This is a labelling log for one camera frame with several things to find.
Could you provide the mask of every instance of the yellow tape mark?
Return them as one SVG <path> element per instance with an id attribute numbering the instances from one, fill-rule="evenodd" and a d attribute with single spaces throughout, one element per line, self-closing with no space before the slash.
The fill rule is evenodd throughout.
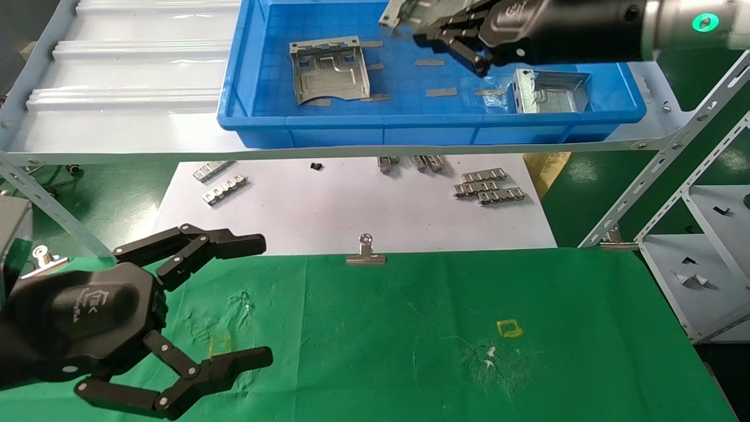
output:
<path id="1" fill-rule="evenodd" d="M 508 327 L 506 327 L 505 332 L 503 332 L 503 325 L 511 325 L 513 326 L 512 330 L 509 330 Z M 497 330 L 500 332 L 500 335 L 503 337 L 521 337 L 524 334 L 524 331 L 521 329 L 521 327 L 518 326 L 518 321 L 514 319 L 506 319 L 503 321 L 497 322 Z"/>

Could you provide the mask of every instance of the metal sheet part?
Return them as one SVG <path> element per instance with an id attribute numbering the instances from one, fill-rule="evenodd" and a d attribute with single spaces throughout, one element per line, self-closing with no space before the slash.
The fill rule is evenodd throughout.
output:
<path id="1" fill-rule="evenodd" d="M 517 113 L 582 113 L 589 104 L 586 81 L 590 74 L 537 72 L 519 68 L 513 73 Z"/>
<path id="2" fill-rule="evenodd" d="M 445 60 L 437 60 L 437 59 L 424 59 L 424 60 L 417 60 L 414 62 L 417 66 L 445 66 L 446 64 Z"/>
<path id="3" fill-rule="evenodd" d="M 289 44 L 297 104 L 318 97 L 356 100 L 370 96 L 370 79 L 359 37 Z"/>
<path id="4" fill-rule="evenodd" d="M 454 97 L 458 95 L 456 88 L 428 89 L 425 93 L 428 97 Z"/>
<path id="5" fill-rule="evenodd" d="M 420 173 L 423 173 L 425 170 L 427 170 L 427 163 L 421 155 L 410 155 L 409 160 L 411 160 L 412 164 L 417 167 L 417 170 L 419 170 Z"/>
<path id="6" fill-rule="evenodd" d="M 330 98 L 315 98 L 314 100 L 305 102 L 303 105 L 313 107 L 330 107 L 332 102 L 333 101 Z"/>
<path id="7" fill-rule="evenodd" d="M 500 189 L 501 188 L 497 185 L 497 182 L 493 180 L 487 182 L 462 183 L 460 185 L 453 185 L 453 196 L 474 196 L 479 192 L 499 191 Z"/>
<path id="8" fill-rule="evenodd" d="M 422 158 L 434 173 L 440 173 L 446 165 L 439 155 L 423 155 Z"/>
<path id="9" fill-rule="evenodd" d="M 480 205 L 489 205 L 491 203 L 523 200 L 526 194 L 524 194 L 521 188 L 508 188 L 500 191 L 480 192 L 478 196 Z"/>
<path id="10" fill-rule="evenodd" d="M 367 98 L 361 99 L 360 101 L 365 102 L 365 103 L 371 103 L 374 101 L 387 101 L 390 99 L 393 99 L 393 97 L 387 94 L 372 94 Z"/>
<path id="11" fill-rule="evenodd" d="M 234 161 L 211 161 L 205 163 L 201 168 L 195 170 L 193 177 L 201 183 L 205 183 L 208 180 L 216 177 L 219 173 L 224 171 L 227 167 L 232 165 Z"/>
<path id="12" fill-rule="evenodd" d="M 393 168 L 391 164 L 391 157 L 378 157 L 377 167 L 380 168 L 380 173 L 383 173 L 383 174 L 389 173 L 391 169 Z"/>
<path id="13" fill-rule="evenodd" d="M 248 178 L 246 176 L 238 174 L 232 179 L 229 179 L 219 186 L 206 192 L 205 194 L 203 194 L 202 198 L 208 205 L 214 206 L 231 195 L 237 189 L 247 185 L 247 183 Z"/>
<path id="14" fill-rule="evenodd" d="M 461 175 L 466 183 L 484 182 L 485 180 L 505 180 L 508 175 L 502 168 L 494 168 L 492 170 L 480 170 L 472 173 L 464 173 Z"/>
<path id="15" fill-rule="evenodd" d="M 506 90 L 504 89 L 477 89 L 474 91 L 474 95 L 489 96 L 489 95 L 505 95 Z"/>
<path id="16" fill-rule="evenodd" d="M 382 47 L 383 42 L 382 41 L 360 41 L 359 45 L 362 48 L 377 48 L 377 47 Z"/>
<path id="17" fill-rule="evenodd" d="M 478 0 L 391 0 L 378 23 L 396 29 L 408 25 L 414 29 L 427 26 L 435 20 L 457 13 Z"/>

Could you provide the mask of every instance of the metal clip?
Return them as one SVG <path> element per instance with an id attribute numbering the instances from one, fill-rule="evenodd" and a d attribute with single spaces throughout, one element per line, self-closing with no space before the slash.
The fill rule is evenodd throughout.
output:
<path id="1" fill-rule="evenodd" d="M 385 256 L 373 255 L 373 237 L 367 233 L 359 237 L 359 255 L 350 255 L 346 259 L 349 265 L 383 265 L 386 263 Z"/>
<path id="2" fill-rule="evenodd" d="M 21 279 L 43 276 L 68 265 L 67 258 L 60 258 L 58 255 L 51 255 L 49 249 L 47 249 L 45 245 L 39 245 L 34 248 L 31 256 L 37 260 L 37 269 L 21 277 Z"/>

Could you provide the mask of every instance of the stamped metal bracket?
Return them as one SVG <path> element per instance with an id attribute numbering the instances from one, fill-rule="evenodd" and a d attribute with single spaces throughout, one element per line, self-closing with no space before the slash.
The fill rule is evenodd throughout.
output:
<path id="1" fill-rule="evenodd" d="M 319 97 L 370 97 L 370 79 L 359 37 L 326 38 L 289 44 L 297 104 Z"/>

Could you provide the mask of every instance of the small black part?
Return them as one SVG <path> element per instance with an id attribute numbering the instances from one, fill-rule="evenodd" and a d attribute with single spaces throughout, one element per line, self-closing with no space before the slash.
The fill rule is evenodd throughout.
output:
<path id="1" fill-rule="evenodd" d="M 714 206 L 713 210 L 716 211 L 717 213 L 723 215 L 723 216 L 726 216 L 729 213 L 729 208 L 727 208 L 727 209 L 721 209 L 718 206 Z"/>

